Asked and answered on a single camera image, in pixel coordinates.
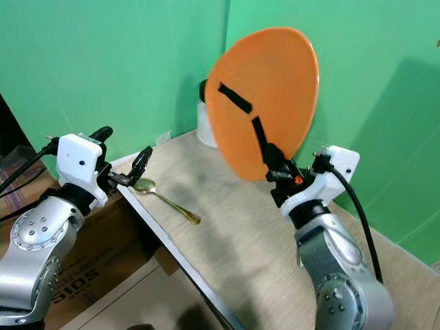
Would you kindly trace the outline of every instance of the cardboard box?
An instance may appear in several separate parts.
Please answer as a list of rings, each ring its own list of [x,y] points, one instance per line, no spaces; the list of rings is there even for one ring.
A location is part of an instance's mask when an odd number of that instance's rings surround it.
[[[86,310],[145,264],[159,246],[124,199],[109,204],[88,217],[78,232],[58,277],[46,330],[59,329]],[[7,249],[13,223],[1,224],[0,255]]]
[[[0,179],[4,181],[13,172],[15,172],[19,166],[13,166],[10,168],[4,168],[0,170]],[[37,162],[28,168],[17,180],[15,180],[3,193],[7,193],[12,189],[28,182],[36,174],[45,168],[42,162]],[[20,208],[36,201],[40,198],[41,194],[48,188],[58,188],[58,182],[50,175],[49,171],[43,172],[38,179],[30,182],[22,189],[12,192],[11,194],[0,199],[0,217],[5,217]]]

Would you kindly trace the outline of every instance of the wooden table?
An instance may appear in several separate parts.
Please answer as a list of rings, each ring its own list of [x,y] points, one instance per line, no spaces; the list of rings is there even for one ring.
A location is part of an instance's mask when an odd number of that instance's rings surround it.
[[[117,170],[130,168],[131,160]],[[297,266],[295,229],[275,206],[272,184],[240,180],[195,132],[156,147],[144,176],[201,216],[193,225],[157,197],[119,187],[232,328],[314,329],[313,285]],[[359,221],[335,204],[331,210],[368,252]],[[433,329],[440,276],[376,231],[373,237],[395,302],[392,329]]]

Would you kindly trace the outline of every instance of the black cable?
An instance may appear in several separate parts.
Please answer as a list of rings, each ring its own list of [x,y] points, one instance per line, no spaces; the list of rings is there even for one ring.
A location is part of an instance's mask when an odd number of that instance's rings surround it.
[[[43,172],[46,171],[45,168],[43,168],[40,172],[38,172],[37,174],[35,174],[35,176],[33,178],[31,178],[30,180],[27,180],[24,184],[12,189],[11,191],[8,191],[2,195],[0,195],[0,198],[3,198],[5,196],[8,196],[9,194],[12,194],[14,191],[17,191],[18,189],[22,189],[22,187],[27,186],[28,184],[30,184],[32,181],[34,181],[37,177],[39,177],[40,175],[43,174]]]
[[[33,164],[35,164],[42,156],[46,154],[45,151],[40,151],[39,153],[35,154],[34,157],[29,159],[26,163],[22,165],[18,170],[13,172],[9,178],[7,178],[5,181],[3,181],[0,185],[0,193],[3,192],[12,182],[14,182],[17,177],[22,175],[29,167],[31,167]]]
[[[18,170],[13,172],[9,178],[3,181],[0,184],[0,193],[3,192],[13,181],[17,179],[20,175],[22,175],[29,167],[31,167],[34,163],[36,163],[42,156],[44,155],[56,155],[56,151],[58,149],[58,141],[59,137],[53,137],[47,146],[44,146],[40,152],[38,152],[34,157],[29,159],[26,163],[24,163]]]
[[[37,199],[36,201],[33,201],[31,204],[28,204],[28,205],[18,209],[17,211],[14,211],[13,213],[10,213],[10,214],[0,218],[0,223],[3,221],[6,221],[8,219],[17,217],[17,216],[23,214],[24,212],[30,210],[31,208],[35,208],[39,203],[40,203],[39,199]]]
[[[327,170],[329,172],[332,172],[338,178],[338,180],[344,186],[345,190],[348,192],[351,200],[353,201],[353,204],[355,204],[357,213],[359,214],[360,223],[362,224],[362,228],[364,228],[366,243],[368,244],[368,249],[370,250],[371,260],[373,262],[373,267],[374,267],[374,272],[376,274],[376,279],[380,283],[383,283],[384,280],[382,278],[382,272],[380,270],[379,259],[377,258],[376,248],[374,246],[373,237],[371,236],[369,223],[366,219],[364,209],[362,208],[362,205],[361,205],[358,197],[356,196],[355,191],[350,186],[350,184],[347,182],[347,180],[344,178],[344,176],[338,170],[336,170],[332,165],[328,166]]]

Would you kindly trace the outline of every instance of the green backdrop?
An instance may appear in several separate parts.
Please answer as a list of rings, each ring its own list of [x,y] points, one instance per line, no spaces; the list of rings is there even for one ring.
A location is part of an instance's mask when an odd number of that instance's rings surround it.
[[[197,83],[225,45],[298,28],[320,62],[298,163],[321,145],[360,152],[353,185],[371,223],[431,265],[440,259],[439,10],[434,0],[3,0],[0,92],[37,149],[46,134],[108,124],[117,158],[195,128]]]

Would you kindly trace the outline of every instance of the white cup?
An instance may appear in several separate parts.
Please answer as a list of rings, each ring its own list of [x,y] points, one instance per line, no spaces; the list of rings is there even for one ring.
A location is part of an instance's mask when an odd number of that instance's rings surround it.
[[[214,140],[214,135],[211,131],[208,114],[206,113],[206,104],[203,101],[197,103],[197,138],[205,146],[217,149],[217,143]]]

